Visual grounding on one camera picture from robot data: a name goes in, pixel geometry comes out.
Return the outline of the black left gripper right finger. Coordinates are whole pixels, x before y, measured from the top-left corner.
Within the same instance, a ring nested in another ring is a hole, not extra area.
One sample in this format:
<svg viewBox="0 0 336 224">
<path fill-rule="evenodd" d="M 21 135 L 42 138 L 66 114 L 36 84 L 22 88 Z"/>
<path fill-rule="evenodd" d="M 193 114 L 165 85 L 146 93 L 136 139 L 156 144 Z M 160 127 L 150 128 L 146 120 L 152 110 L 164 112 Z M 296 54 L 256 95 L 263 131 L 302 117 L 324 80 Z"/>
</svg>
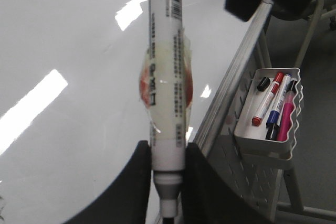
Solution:
<svg viewBox="0 0 336 224">
<path fill-rule="evenodd" d="M 271 223 L 220 178 L 195 143 L 185 152 L 181 188 L 184 223 Z"/>
</svg>

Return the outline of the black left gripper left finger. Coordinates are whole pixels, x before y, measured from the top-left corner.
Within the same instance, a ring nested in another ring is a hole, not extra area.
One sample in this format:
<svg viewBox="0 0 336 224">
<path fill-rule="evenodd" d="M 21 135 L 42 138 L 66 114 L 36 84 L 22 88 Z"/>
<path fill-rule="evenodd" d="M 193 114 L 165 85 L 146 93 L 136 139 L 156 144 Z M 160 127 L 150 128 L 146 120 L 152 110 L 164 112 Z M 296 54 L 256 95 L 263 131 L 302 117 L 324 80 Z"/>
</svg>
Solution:
<svg viewBox="0 0 336 224">
<path fill-rule="evenodd" d="M 151 186 L 151 151 L 139 141 L 108 188 L 66 223 L 145 223 Z"/>
</svg>

